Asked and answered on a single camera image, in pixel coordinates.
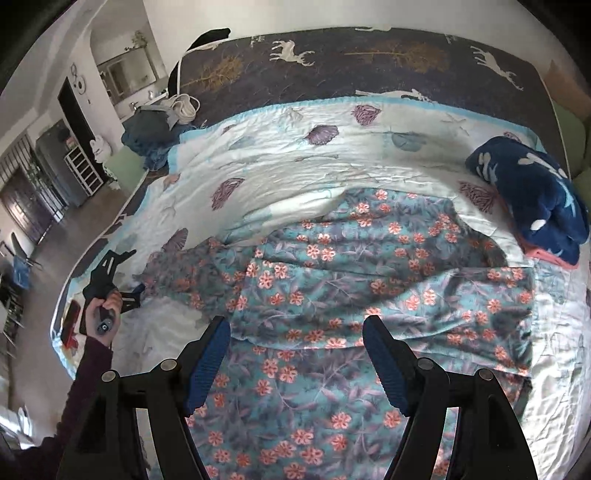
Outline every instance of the floral fabric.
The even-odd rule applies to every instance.
[[[406,419],[363,347],[370,314],[446,370],[495,370],[512,403],[529,375],[533,273],[506,267],[449,199],[348,190],[328,215],[255,247],[211,238],[153,254],[138,279],[149,296],[230,321],[226,358],[188,419],[212,478],[384,477]],[[445,476],[456,416],[434,478]]]

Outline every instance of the pile of clothes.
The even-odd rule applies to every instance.
[[[495,137],[467,158],[466,167],[496,188],[527,256],[577,267],[579,245],[589,239],[587,207],[553,158]]]
[[[186,115],[187,109],[192,118]],[[121,143],[144,157],[146,170],[159,170],[166,165],[168,152],[178,144],[179,136],[195,129],[190,123],[195,113],[188,95],[173,96],[160,105],[141,106],[125,122]]]

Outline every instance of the tile floor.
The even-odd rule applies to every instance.
[[[86,248],[116,218],[126,196],[102,187],[78,209],[66,212],[41,241],[34,257],[31,288],[24,297],[25,326],[17,336],[12,362],[11,408],[26,406],[33,423],[33,440],[53,435],[72,380],[51,347],[49,328],[61,288]]]

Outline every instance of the door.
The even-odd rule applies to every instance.
[[[57,100],[60,102],[61,110],[64,112],[64,116],[66,117],[66,120],[68,120],[72,133],[78,140],[78,144],[82,147],[82,150],[84,150],[84,153],[103,181],[107,181],[108,178],[103,166],[95,161],[95,155],[92,153],[92,148],[90,147],[90,140],[94,140],[95,136],[88,126],[88,122],[82,113],[80,105],[78,105],[76,95],[74,94],[74,90],[72,90],[72,86],[68,79],[66,79],[64,85],[61,86]]]
[[[53,215],[19,167],[0,190],[0,200],[35,245],[53,223]]]

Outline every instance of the metal screw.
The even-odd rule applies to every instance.
[[[115,372],[113,372],[112,370],[108,370],[105,373],[103,373],[103,376],[100,378],[103,382],[110,382],[112,380],[114,380],[116,377]]]
[[[492,380],[494,377],[492,372],[490,370],[487,370],[486,368],[483,368],[482,370],[480,370],[478,372],[478,375],[480,375],[480,378],[483,380]]]
[[[165,372],[168,372],[169,370],[173,370],[176,366],[177,366],[177,361],[172,358],[168,358],[167,360],[164,360],[160,364],[160,368],[162,370],[164,370]]]
[[[433,362],[428,358],[419,358],[417,365],[421,370],[431,370],[433,368]]]

